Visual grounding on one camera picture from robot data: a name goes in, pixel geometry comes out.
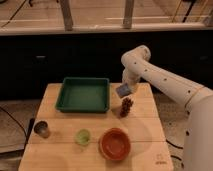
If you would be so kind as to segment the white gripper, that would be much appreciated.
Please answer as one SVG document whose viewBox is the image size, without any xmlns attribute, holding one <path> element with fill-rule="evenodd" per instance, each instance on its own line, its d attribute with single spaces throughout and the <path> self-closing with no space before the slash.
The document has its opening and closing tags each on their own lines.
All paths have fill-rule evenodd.
<svg viewBox="0 0 213 171">
<path fill-rule="evenodd" d="M 138 83 L 140 82 L 140 77 L 132 71 L 125 69 L 122 73 L 122 82 L 129 86 L 132 94 L 135 94 L 138 90 Z"/>
</svg>

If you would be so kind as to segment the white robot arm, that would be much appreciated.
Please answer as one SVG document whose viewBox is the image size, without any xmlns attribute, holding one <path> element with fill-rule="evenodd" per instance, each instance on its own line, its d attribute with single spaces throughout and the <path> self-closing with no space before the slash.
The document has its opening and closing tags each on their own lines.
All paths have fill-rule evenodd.
<svg viewBox="0 0 213 171">
<path fill-rule="evenodd" d="M 150 57 L 145 45 L 122 55 L 123 85 L 117 93 L 121 98 L 135 93 L 143 78 L 181 105 L 189 113 L 182 170 L 213 171 L 213 90 L 151 64 Z"/>
</svg>

